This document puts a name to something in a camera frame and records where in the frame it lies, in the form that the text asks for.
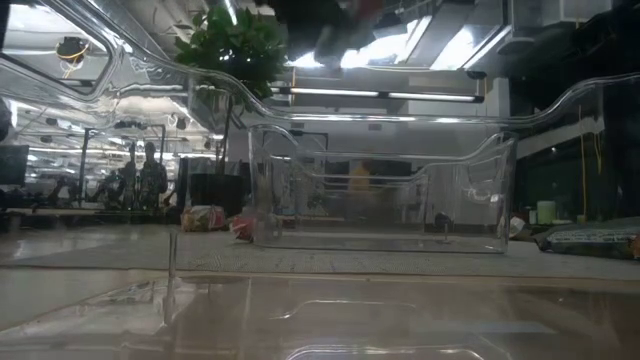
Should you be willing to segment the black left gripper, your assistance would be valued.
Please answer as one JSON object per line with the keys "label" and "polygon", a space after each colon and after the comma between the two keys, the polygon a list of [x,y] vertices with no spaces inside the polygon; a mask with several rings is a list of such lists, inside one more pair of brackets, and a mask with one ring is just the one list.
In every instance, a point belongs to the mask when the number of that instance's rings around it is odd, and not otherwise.
{"label": "black left gripper", "polygon": [[367,44],[380,18],[385,0],[257,0],[269,7],[286,27],[287,60],[293,64],[305,55],[322,66],[340,66],[348,50]]}

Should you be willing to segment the blue red granola bar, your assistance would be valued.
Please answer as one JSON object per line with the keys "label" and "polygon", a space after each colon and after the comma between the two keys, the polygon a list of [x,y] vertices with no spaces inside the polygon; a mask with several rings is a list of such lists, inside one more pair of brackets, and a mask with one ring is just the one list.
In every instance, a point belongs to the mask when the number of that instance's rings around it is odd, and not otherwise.
{"label": "blue red granola bar", "polygon": [[254,241],[254,229],[256,219],[252,215],[235,216],[229,225],[230,231],[237,240],[252,243]]}

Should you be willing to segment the green oatmeal raisin granola bar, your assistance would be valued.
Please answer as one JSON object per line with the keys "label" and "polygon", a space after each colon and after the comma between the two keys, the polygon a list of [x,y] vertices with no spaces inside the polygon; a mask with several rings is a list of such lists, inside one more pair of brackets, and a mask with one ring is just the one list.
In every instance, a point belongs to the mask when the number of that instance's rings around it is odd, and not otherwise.
{"label": "green oatmeal raisin granola bar", "polygon": [[554,226],[534,239],[542,252],[640,261],[640,217]]}

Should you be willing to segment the green plant in black pot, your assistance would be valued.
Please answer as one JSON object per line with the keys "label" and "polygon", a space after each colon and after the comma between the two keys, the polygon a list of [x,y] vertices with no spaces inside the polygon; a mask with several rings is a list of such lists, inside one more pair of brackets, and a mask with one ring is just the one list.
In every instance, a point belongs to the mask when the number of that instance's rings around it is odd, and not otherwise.
{"label": "green plant in black pot", "polygon": [[196,205],[213,205],[233,217],[242,211],[245,180],[227,172],[229,132],[234,108],[252,111],[252,99],[273,95],[271,84],[285,67],[285,47],[277,28],[250,10],[224,5],[193,16],[187,40],[176,38],[175,61],[198,71],[193,90],[223,115],[215,173],[197,175],[190,195]]}

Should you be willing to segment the long black ceiling lamp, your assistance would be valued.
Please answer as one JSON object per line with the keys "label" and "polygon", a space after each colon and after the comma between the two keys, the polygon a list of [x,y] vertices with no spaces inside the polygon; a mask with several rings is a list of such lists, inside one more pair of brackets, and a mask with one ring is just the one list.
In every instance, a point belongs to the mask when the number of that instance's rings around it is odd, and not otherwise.
{"label": "long black ceiling lamp", "polygon": [[271,87],[273,94],[278,95],[318,95],[318,96],[343,96],[358,98],[394,99],[408,101],[431,101],[431,102],[455,102],[455,103],[481,103],[483,96],[479,95],[455,95],[439,93],[410,93],[410,92],[388,92],[388,91],[366,91],[347,89],[316,89],[299,87]]}

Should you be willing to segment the clear plastic bin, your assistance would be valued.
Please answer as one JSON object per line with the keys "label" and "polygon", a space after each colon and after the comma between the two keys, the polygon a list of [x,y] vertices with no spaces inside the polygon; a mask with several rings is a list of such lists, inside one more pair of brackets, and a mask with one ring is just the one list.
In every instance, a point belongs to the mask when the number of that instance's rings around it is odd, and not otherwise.
{"label": "clear plastic bin", "polygon": [[[252,99],[234,108],[227,172],[245,180],[242,211],[254,216],[249,131],[258,125],[466,144],[497,132],[517,138],[510,219],[525,228],[505,252],[399,252],[273,248],[237,240],[226,225],[184,232],[181,213],[158,209],[87,215],[84,227],[31,228],[38,241],[78,248],[32,259],[35,267],[162,270],[142,282],[0,331],[0,359],[271,360],[472,359],[640,360],[640,261],[542,252],[534,237],[554,226],[640,217],[640,113],[605,116],[607,86],[640,73],[581,80],[573,32],[593,16],[579,0],[576,24],[523,59],[525,97],[534,109],[513,116],[506,101],[431,102],[406,114],[389,99],[295,95],[305,109]],[[77,65],[61,61],[64,37],[90,42]],[[0,0],[0,97],[28,145],[28,175],[64,174],[74,186],[84,130],[119,120],[163,124],[168,181],[180,209],[191,182],[215,173],[223,115],[196,97],[198,71],[170,60],[113,0]],[[135,140],[161,131],[107,130],[89,142],[86,199],[121,165]],[[538,201],[556,202],[552,224],[537,223]]]}
{"label": "clear plastic bin", "polygon": [[[254,241],[322,250],[503,253],[508,247],[517,138],[497,132],[466,144],[411,145],[398,133],[357,140],[258,125],[249,131]],[[297,191],[313,177],[376,172],[430,179],[420,234],[351,232],[300,214]]]}
{"label": "clear plastic bin", "polygon": [[351,232],[420,234],[427,224],[430,179],[376,172],[309,179],[296,192],[300,214]]}

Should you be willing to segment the person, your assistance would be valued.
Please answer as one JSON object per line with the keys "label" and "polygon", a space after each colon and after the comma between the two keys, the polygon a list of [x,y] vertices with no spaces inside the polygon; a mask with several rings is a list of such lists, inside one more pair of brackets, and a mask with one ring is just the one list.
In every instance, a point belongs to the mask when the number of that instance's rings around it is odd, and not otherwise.
{"label": "person", "polygon": [[121,208],[131,210],[134,207],[136,196],[136,144],[129,145],[129,161],[120,170],[121,181]]}
{"label": "person", "polygon": [[154,210],[159,207],[159,198],[167,191],[166,168],[155,158],[156,147],[145,143],[145,161],[140,171],[138,203],[141,209]]}

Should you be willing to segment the pale cylindrical container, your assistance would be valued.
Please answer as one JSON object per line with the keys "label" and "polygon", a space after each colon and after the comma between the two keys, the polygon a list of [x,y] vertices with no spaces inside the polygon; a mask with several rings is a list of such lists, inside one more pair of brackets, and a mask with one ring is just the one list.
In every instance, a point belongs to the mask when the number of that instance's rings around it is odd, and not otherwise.
{"label": "pale cylindrical container", "polygon": [[542,225],[552,224],[556,219],[556,202],[552,200],[538,201],[536,205],[537,209],[537,223]]}

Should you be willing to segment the black monitor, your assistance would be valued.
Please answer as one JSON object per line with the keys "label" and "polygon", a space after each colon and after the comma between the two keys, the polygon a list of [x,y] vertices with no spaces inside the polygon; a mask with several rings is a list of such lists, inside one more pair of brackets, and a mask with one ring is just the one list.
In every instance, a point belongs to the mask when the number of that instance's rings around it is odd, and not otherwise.
{"label": "black monitor", "polygon": [[25,183],[28,155],[28,145],[0,146],[0,185]]}

